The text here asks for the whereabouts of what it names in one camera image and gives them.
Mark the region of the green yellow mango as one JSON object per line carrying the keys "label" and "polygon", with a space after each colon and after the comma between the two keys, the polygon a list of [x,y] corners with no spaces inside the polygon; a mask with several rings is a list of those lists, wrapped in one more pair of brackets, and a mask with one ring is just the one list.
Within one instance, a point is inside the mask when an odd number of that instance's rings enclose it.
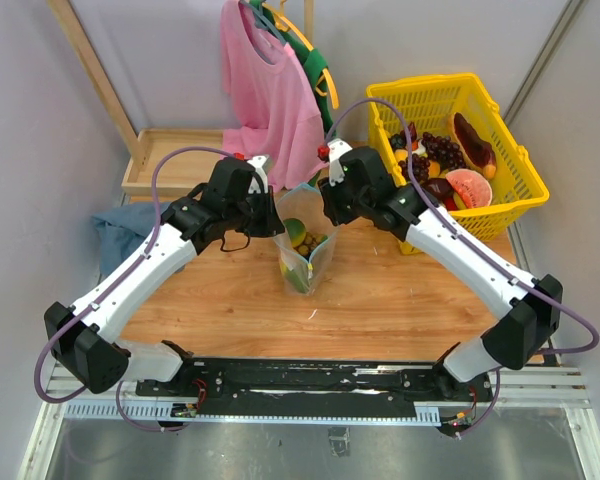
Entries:
{"label": "green yellow mango", "polygon": [[307,235],[304,223],[298,218],[287,218],[283,221],[283,224],[289,236],[291,246],[296,248],[302,245]]}

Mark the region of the green longan bunch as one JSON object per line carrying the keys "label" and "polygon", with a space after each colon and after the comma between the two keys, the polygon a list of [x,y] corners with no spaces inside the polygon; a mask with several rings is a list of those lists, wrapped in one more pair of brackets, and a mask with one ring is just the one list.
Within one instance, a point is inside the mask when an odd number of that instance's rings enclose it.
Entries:
{"label": "green longan bunch", "polygon": [[294,248],[294,250],[303,258],[308,260],[317,247],[324,243],[327,239],[328,236],[325,234],[314,234],[307,232],[304,243],[299,247]]}

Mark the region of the clear zip top bag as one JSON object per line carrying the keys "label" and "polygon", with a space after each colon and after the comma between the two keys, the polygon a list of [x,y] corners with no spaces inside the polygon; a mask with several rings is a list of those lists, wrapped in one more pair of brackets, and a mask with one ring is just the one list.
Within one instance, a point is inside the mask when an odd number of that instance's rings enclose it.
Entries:
{"label": "clear zip top bag", "polygon": [[299,185],[276,201],[285,230],[274,238],[274,243],[289,294],[312,295],[331,264],[338,228],[324,215],[323,207],[319,190],[308,184]]}

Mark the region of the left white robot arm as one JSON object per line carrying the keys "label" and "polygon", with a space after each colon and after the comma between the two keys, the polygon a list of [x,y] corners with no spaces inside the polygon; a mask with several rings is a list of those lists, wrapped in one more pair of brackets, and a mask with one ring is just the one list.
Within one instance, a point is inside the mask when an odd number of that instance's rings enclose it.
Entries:
{"label": "left white robot arm", "polygon": [[174,273],[229,231],[247,239],[282,233],[267,155],[225,157],[210,179],[159,210],[148,237],[100,285],[65,307],[44,315],[53,357],[93,394],[120,381],[154,380],[170,394],[187,393],[194,371],[173,343],[143,344],[120,338],[126,324]]}

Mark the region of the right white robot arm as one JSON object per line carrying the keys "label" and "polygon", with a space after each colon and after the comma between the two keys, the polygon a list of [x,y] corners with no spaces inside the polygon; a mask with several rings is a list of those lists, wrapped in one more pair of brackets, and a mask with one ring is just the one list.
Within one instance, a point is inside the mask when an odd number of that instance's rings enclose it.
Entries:
{"label": "right white robot arm", "polygon": [[457,399],[469,381],[498,367],[521,369],[557,330],[563,287],[553,276],[536,279],[478,241],[433,196],[396,186],[375,149],[335,140],[318,155],[329,168],[318,187],[333,225],[371,221],[438,261],[495,317],[491,328],[437,361],[432,378],[440,397]]}

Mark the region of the wooden tray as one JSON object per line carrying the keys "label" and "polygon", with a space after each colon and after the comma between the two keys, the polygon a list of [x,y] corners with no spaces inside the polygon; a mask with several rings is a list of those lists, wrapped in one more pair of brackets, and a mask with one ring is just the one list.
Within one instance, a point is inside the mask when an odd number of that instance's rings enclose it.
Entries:
{"label": "wooden tray", "polygon": [[[150,198],[151,179],[155,167],[166,155],[184,147],[203,146],[220,149],[222,130],[204,129],[143,129],[138,138],[145,148],[145,162],[137,166],[129,160],[122,180],[122,190],[130,197]],[[160,199],[184,196],[197,184],[206,182],[220,156],[209,152],[191,151],[178,154],[161,169],[157,180]]]}

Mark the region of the dark red fig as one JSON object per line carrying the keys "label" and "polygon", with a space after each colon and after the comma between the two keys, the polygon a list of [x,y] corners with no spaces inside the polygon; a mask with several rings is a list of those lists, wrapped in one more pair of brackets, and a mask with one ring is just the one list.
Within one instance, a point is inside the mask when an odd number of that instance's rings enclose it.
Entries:
{"label": "dark red fig", "polygon": [[414,122],[409,122],[407,127],[401,131],[401,137],[405,144],[415,145],[418,142],[418,132]]}

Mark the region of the dark purple grape bunch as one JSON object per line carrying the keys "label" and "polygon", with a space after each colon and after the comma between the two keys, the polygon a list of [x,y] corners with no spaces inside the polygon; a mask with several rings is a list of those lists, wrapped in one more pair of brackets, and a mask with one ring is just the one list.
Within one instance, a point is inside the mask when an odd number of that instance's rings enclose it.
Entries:
{"label": "dark purple grape bunch", "polygon": [[453,171],[467,167],[460,146],[449,136],[436,136],[430,132],[424,132],[421,141],[428,157],[437,161],[441,170]]}

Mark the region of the pink t-shirt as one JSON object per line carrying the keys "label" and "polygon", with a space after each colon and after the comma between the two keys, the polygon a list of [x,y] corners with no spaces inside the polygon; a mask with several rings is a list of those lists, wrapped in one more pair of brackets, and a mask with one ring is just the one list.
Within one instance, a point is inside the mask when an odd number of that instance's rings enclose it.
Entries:
{"label": "pink t-shirt", "polygon": [[227,1],[220,17],[222,87],[239,123],[223,133],[223,149],[268,154],[275,191],[310,181],[323,168],[317,149],[324,124],[314,88],[292,41],[256,26],[254,11]]}

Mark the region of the yellow plastic basket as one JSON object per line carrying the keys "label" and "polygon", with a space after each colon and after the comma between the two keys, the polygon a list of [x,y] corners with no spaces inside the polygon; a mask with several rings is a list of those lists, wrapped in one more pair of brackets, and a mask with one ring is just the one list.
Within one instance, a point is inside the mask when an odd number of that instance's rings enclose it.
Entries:
{"label": "yellow plastic basket", "polygon": [[[481,174],[493,196],[488,206],[463,203],[451,213],[460,225],[481,241],[490,241],[529,209],[545,204],[549,190],[533,166],[527,150],[505,125],[498,104],[473,73],[426,75],[372,84],[366,95],[393,104],[414,137],[416,178],[442,178],[459,168]],[[491,154],[493,161],[479,165],[465,155],[455,118],[473,129],[480,140],[473,152]]]}

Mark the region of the watermelon slice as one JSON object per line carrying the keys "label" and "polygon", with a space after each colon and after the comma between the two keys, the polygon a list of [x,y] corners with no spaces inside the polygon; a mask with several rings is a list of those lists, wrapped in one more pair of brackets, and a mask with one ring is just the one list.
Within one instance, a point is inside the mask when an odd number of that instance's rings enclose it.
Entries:
{"label": "watermelon slice", "polygon": [[491,205],[493,191],[480,173],[457,169],[446,174],[445,180],[453,190],[452,198],[459,209],[483,208]]}

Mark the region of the blue cloth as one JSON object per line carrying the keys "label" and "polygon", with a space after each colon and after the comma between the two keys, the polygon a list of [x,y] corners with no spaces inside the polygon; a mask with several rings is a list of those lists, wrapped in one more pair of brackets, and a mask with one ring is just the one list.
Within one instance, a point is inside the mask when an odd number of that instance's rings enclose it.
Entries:
{"label": "blue cloth", "polygon": [[151,236],[155,224],[154,205],[139,202],[123,205],[94,214],[92,224],[100,238],[100,274],[108,277],[127,258],[139,256],[145,240]]}

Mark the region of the brown sweet potato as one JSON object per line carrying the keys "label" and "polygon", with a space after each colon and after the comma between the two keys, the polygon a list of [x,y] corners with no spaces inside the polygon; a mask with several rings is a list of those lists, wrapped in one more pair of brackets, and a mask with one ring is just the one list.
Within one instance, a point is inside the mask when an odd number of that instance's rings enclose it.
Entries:
{"label": "brown sweet potato", "polygon": [[492,145],[478,135],[460,112],[451,115],[449,125],[452,141],[459,146],[468,167],[487,180],[493,180],[497,172],[497,161]]}

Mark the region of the green t-shirt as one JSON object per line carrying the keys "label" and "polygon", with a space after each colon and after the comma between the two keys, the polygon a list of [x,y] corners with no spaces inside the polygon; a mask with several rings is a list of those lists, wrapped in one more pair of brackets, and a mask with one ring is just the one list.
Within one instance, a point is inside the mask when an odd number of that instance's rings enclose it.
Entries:
{"label": "green t-shirt", "polygon": [[321,113],[323,130],[327,132],[333,126],[328,102],[333,109],[339,108],[339,96],[328,63],[321,52],[313,46],[308,34],[304,34],[284,13],[284,1],[278,8],[266,1],[250,1],[271,24],[264,23],[264,29],[271,34],[278,32],[291,45],[297,59],[308,78],[314,98]]}

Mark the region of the yellow clothes hanger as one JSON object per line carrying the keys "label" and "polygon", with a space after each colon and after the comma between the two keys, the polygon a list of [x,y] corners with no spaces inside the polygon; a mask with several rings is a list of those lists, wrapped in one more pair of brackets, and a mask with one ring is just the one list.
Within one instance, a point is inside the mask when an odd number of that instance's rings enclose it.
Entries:
{"label": "yellow clothes hanger", "polygon": [[274,28],[276,33],[285,32],[299,43],[302,48],[300,54],[301,62],[309,65],[314,73],[309,75],[310,82],[314,84],[314,93],[320,98],[326,98],[330,101],[331,107],[337,110],[340,107],[340,99],[334,78],[330,68],[321,52],[312,44],[314,29],[314,2],[304,2],[304,29],[297,27],[284,12],[285,1],[280,1],[278,7],[271,6],[266,1],[261,3],[263,9],[269,11],[274,19]]}

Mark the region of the wooden rack frame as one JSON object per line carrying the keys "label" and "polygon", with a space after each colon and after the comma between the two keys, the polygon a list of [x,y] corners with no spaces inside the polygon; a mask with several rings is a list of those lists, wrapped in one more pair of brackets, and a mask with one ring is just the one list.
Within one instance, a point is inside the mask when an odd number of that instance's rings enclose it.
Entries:
{"label": "wooden rack frame", "polygon": [[52,1],[49,7],[137,167],[145,129],[224,130],[220,1]]}

